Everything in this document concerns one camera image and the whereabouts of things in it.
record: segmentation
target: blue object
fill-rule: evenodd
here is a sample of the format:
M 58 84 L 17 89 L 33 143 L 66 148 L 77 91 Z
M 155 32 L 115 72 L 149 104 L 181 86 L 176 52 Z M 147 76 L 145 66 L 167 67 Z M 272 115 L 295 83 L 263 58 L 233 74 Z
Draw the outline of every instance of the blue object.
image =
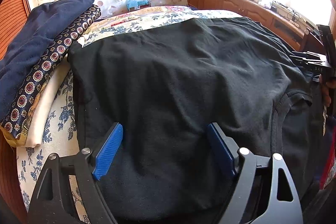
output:
M 194 6 L 188 6 L 188 8 L 190 8 L 190 9 L 192 9 L 193 11 L 197 11 L 198 9 L 196 8 L 196 7 L 194 7 Z
M 123 126 L 120 123 L 117 123 L 114 128 L 112 128 L 110 135 L 95 156 L 95 168 L 92 175 L 96 180 L 100 180 L 102 176 L 107 174 L 122 139 Z
M 223 138 L 227 137 L 224 134 L 222 137 L 220 132 L 218 132 L 218 130 L 214 127 L 213 123 L 209 124 L 207 127 L 207 137 L 216 162 L 219 165 L 223 175 L 229 179 L 234 179 L 237 176 L 237 171 L 235 169 L 235 158 L 223 141 Z
M 139 5 L 147 5 L 148 3 L 148 0 L 126 0 L 126 7 L 129 11 L 130 8 L 135 7 L 135 9 L 138 9 Z
M 54 39 L 94 0 L 59 0 L 34 8 L 0 60 L 0 122 L 32 67 Z

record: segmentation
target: white folded cloth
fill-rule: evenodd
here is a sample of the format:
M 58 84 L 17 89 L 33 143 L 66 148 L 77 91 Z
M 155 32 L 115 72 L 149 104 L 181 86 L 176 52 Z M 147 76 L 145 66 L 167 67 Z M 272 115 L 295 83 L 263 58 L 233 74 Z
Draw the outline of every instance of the white folded cloth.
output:
M 38 101 L 29 126 L 27 140 L 23 147 L 35 147 L 42 143 L 44 126 L 47 121 L 51 105 L 53 104 L 59 87 L 70 70 L 70 64 L 68 63 L 67 58 L 68 55 L 66 55 L 61 63 L 55 68 L 53 75 L 48 81 L 41 98 Z

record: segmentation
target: black mount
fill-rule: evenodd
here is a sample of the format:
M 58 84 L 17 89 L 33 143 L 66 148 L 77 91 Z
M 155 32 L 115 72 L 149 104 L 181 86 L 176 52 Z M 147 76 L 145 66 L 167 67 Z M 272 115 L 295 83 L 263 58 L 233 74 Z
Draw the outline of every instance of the black mount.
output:
M 110 132 L 106 135 L 106 140 L 110 138 L 113 130 Z M 230 201 L 225 204 L 214 223 L 241 222 L 256 175 L 265 177 L 268 183 L 263 183 L 259 214 L 249 223 L 303 223 L 299 197 L 280 154 L 276 153 L 268 158 L 254 155 L 247 148 L 239 148 L 217 123 L 208 126 L 207 136 L 223 175 L 235 182 Z M 92 174 L 96 169 L 96 161 L 92 155 L 97 155 L 97 151 L 101 151 L 101 147 L 94 151 L 84 148 L 77 155 L 67 157 L 59 157 L 56 153 L 49 155 L 33 192 L 28 224 L 83 223 L 76 211 L 69 175 L 76 176 L 91 224 L 117 224 Z
M 293 52 L 289 58 L 297 65 L 306 68 L 314 75 L 322 75 L 323 82 L 328 82 L 336 78 L 336 47 L 330 27 L 317 25 L 319 29 L 319 40 L 325 49 L 325 55 L 315 52 Z M 329 90 L 331 104 L 327 109 L 328 115 L 336 114 L 336 92 L 334 89 Z

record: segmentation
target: bed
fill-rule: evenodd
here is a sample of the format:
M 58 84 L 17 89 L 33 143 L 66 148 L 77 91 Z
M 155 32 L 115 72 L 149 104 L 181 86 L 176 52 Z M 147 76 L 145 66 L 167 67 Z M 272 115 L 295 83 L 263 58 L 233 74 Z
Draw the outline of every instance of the bed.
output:
M 104 37 L 156 28 L 191 18 L 234 18 L 240 15 L 226 10 L 192 11 L 185 6 L 149 7 L 93 23 L 83 35 L 83 47 Z M 17 174 L 26 209 L 29 209 L 36 181 L 51 153 L 74 155 L 79 151 L 73 103 L 73 74 L 70 70 L 60 85 L 44 126 L 42 144 L 16 150 Z M 80 219 L 89 223 L 76 179 L 70 176 L 73 199 Z

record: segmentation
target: wooden dresser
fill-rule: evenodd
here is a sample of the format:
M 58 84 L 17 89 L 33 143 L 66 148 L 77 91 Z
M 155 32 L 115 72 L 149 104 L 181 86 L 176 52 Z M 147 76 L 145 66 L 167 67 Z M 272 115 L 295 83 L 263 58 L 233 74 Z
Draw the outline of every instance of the wooden dresser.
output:
M 5 55 L 8 44 L 26 23 L 29 12 L 28 0 L 3 0 L 1 2 L 0 59 Z
M 229 10 L 260 22 L 264 27 L 280 36 L 296 51 L 304 37 L 304 30 L 295 27 L 288 20 L 251 0 L 188 0 L 188 5 L 199 10 Z

